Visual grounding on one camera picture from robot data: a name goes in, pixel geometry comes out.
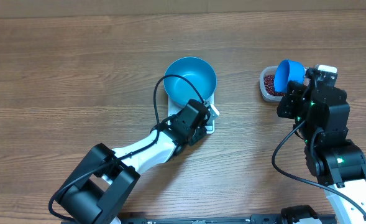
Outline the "blue plastic measuring scoop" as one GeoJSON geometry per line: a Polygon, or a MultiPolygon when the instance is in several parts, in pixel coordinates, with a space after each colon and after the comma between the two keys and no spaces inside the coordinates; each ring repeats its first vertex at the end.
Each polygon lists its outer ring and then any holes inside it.
{"type": "Polygon", "coordinates": [[[274,77],[274,90],[278,93],[286,93],[289,81],[304,83],[306,70],[304,66],[289,59],[281,61],[274,77]]]}

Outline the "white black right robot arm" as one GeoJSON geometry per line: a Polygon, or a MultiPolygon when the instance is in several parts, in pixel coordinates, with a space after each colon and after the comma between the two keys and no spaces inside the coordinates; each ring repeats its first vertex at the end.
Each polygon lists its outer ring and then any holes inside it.
{"type": "Polygon", "coordinates": [[[306,165],[315,182],[283,172],[323,189],[340,223],[366,223],[366,157],[347,138],[350,106],[344,90],[325,84],[290,81],[277,115],[295,121],[305,143],[306,165]]]}

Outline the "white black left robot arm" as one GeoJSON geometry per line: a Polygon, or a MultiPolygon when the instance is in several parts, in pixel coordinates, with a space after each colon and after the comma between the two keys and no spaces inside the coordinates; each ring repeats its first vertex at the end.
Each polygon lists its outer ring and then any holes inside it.
{"type": "Polygon", "coordinates": [[[208,101],[188,101],[176,114],[155,125],[150,134],[130,146],[110,149],[103,143],[90,149],[49,201],[58,203],[70,223],[119,223],[118,213],[140,176],[179,155],[205,137],[219,116],[208,101]]]}

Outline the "teal metal bowl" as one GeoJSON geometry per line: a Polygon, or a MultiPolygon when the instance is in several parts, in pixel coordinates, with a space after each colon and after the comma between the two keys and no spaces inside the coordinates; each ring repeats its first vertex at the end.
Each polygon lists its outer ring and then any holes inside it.
{"type": "MultiPolygon", "coordinates": [[[[210,99],[217,88],[217,76],[213,67],[198,57],[179,58],[166,69],[165,75],[179,75],[186,78],[203,100],[210,99]]],[[[186,105],[190,99],[200,101],[192,86],[182,78],[164,79],[164,88],[171,100],[179,105],[186,105]]]]}

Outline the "red adzuki beans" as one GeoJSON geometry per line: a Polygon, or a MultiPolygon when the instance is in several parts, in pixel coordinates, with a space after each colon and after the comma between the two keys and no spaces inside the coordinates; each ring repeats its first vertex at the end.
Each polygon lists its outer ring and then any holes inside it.
{"type": "Polygon", "coordinates": [[[274,79],[275,79],[274,74],[264,76],[263,81],[266,92],[272,96],[285,96],[284,93],[275,91],[274,79]]]}

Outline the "clear plastic container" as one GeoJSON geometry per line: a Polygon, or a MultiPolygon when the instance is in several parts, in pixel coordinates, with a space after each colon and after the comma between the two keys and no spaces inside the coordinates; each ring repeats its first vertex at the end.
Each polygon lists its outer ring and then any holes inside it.
{"type": "Polygon", "coordinates": [[[261,72],[259,76],[259,86],[262,98],[269,103],[279,103],[282,99],[282,96],[272,95],[268,92],[265,81],[265,77],[269,77],[270,75],[274,76],[276,74],[277,68],[278,65],[267,67],[261,72]]]}

